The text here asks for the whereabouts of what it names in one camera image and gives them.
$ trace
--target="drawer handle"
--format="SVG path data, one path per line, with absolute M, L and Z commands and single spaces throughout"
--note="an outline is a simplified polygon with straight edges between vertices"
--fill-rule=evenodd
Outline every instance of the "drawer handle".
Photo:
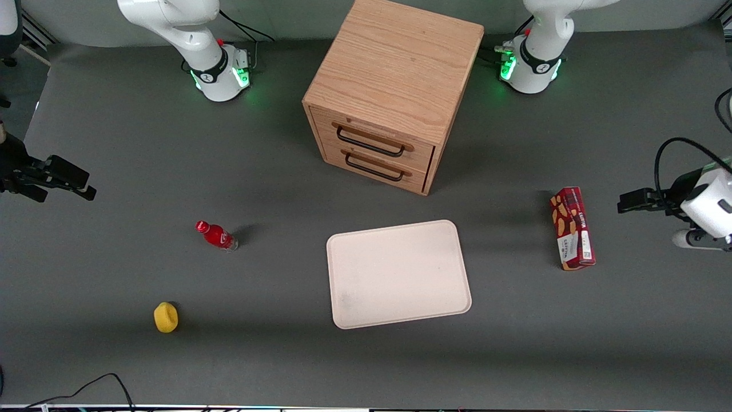
M 355 164 L 354 162 L 350 161 L 350 159 L 351 159 L 351 154 L 346 153 L 346 164 L 347 165 L 349 165 L 350 167 L 353 167 L 355 169 L 362 170 L 363 172 L 374 174 L 376 176 L 381 177 L 382 179 L 391 180 L 392 182 L 398 182 L 398 181 L 402 180 L 402 177 L 404 177 L 404 172 L 400 172 L 399 177 L 389 176 L 386 173 L 377 172 L 376 170 L 369 169 L 366 166 L 361 166 L 360 164 Z
M 335 131 L 335 134 L 338 136 L 338 138 L 346 143 L 355 144 L 356 146 L 363 147 L 364 149 L 373 150 L 374 152 L 381 153 L 382 155 L 391 156 L 393 158 L 398 158 L 404 153 L 404 145 L 402 144 L 401 148 L 398 152 L 390 152 L 388 150 L 381 149 L 380 147 L 372 146 L 368 143 L 363 143 L 362 141 L 353 140 L 351 138 L 345 137 L 344 135 L 340 134 L 340 132 L 343 131 L 343 126 L 338 126 L 338 129 Z

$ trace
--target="cabinet top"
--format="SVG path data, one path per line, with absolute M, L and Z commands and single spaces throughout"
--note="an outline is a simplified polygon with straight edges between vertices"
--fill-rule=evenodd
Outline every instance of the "cabinet top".
M 303 101 L 444 142 L 483 27 L 387 0 L 356 0 Z

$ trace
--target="red bottle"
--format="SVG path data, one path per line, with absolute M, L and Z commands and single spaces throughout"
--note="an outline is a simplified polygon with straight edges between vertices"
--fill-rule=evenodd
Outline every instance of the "red bottle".
M 226 232 L 217 224 L 208 224 L 205 221 L 199 221 L 195 224 L 195 229 L 203 233 L 206 242 L 226 251 L 235 251 L 239 247 L 239 241 Z

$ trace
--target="yellow sponge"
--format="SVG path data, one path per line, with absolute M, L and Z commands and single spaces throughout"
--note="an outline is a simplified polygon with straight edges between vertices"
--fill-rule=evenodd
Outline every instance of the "yellow sponge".
M 175 306 L 168 302 L 162 302 L 157 305 L 153 316 L 157 330 L 164 334 L 171 333 L 178 326 L 178 311 L 176 311 Z

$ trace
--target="gray tabletop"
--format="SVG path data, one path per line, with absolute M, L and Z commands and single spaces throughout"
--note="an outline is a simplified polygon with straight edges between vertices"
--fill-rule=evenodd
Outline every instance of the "gray tabletop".
M 730 152 L 718 25 L 577 34 L 541 95 L 477 62 L 428 197 L 320 159 L 300 99 L 328 45 L 262 44 L 252 88 L 227 103 L 171 47 L 56 50 L 26 143 L 99 193 L 0 199 L 3 403 L 116 372 L 137 403 L 732 408 L 730 256 L 676 248 L 684 226 L 662 213 L 616 213 L 652 184 L 664 140 Z M 705 163 L 672 145 L 662 182 Z M 597 253 L 580 272 L 559 268 L 550 224 L 565 185 L 582 188 Z M 338 329 L 328 237 L 443 218 L 472 309 Z M 236 228 L 240 250 L 206 245 L 199 219 Z M 173 334 L 152 322 L 161 301 L 181 309 Z M 77 401 L 124 398 L 111 381 Z

